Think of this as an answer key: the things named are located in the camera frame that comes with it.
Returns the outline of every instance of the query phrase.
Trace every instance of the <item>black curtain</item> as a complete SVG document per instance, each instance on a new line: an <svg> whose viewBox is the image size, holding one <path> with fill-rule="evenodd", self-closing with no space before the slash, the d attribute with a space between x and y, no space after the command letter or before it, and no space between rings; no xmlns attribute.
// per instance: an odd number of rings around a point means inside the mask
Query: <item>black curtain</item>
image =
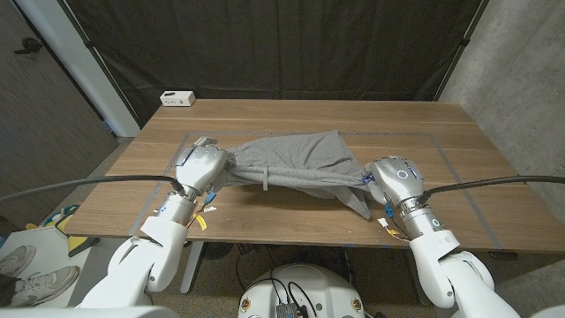
<svg viewBox="0 0 565 318"><path fill-rule="evenodd" d="M144 125L198 98L431 101L480 0L68 0Z"/></svg>

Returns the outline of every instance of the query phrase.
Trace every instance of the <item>white robot body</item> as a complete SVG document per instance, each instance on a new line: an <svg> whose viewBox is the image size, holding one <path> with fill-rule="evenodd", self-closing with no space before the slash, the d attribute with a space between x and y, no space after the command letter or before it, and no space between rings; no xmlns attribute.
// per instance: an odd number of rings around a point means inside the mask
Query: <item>white robot body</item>
<svg viewBox="0 0 565 318"><path fill-rule="evenodd" d="M283 265L257 278L255 282L265 278L267 280L252 284L252 287L244 293L239 302L237 317L277 317L276 308L279 305L279 299L276 296L274 285L283 304L288 303L287 293L280 283L269 280L270 277L280 280L287 290L289 282L294 282L302 287L310 298L318 317L365 317L363 303L355 288L333 271L312 264ZM305 306L308 317L314 317L306 296L296 285L292 284L290 288L298 306Z"/></svg>

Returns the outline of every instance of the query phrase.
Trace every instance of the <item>yellow label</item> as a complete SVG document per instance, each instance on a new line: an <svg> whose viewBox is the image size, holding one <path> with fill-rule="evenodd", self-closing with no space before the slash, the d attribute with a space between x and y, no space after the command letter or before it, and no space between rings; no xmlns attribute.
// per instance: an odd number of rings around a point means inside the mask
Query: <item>yellow label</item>
<svg viewBox="0 0 565 318"><path fill-rule="evenodd" d="M204 218L202 216L196 216L196 221L198 221L198 223L200 224L200 228L203 231L207 228L206 222L204 221Z"/></svg>

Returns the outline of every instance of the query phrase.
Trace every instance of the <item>white box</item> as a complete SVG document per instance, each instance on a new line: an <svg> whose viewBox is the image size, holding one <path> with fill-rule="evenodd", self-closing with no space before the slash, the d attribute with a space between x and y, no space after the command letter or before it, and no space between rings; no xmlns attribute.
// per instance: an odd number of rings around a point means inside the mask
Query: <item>white box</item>
<svg viewBox="0 0 565 318"><path fill-rule="evenodd" d="M165 91L160 98L163 106L192 106L196 99L193 91Z"/></svg>

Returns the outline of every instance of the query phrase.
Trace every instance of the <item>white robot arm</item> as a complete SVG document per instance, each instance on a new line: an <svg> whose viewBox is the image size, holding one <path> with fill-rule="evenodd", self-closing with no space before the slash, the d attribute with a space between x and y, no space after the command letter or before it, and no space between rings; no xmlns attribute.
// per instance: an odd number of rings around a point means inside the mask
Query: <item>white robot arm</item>
<svg viewBox="0 0 565 318"><path fill-rule="evenodd" d="M456 303L459 311L454 317L519 317L494 292L493 278L479 259L469 252L449 254L459 242L444 229L429 205L417 202L424 192L424 178L413 161L389 156L365 169L370 173L365 179L377 196L375 200L401 209L419 281L437 307L451 308Z"/></svg>
<svg viewBox="0 0 565 318"><path fill-rule="evenodd" d="M228 153L213 138L203 137L187 148L176 163L176 178L185 189L171 192L141 230L153 241L132 237L114 253L108 275L79 305L81 308L118 308L143 305L143 292L160 292L177 273L181 249L198 202L196 198L213 190Z"/></svg>

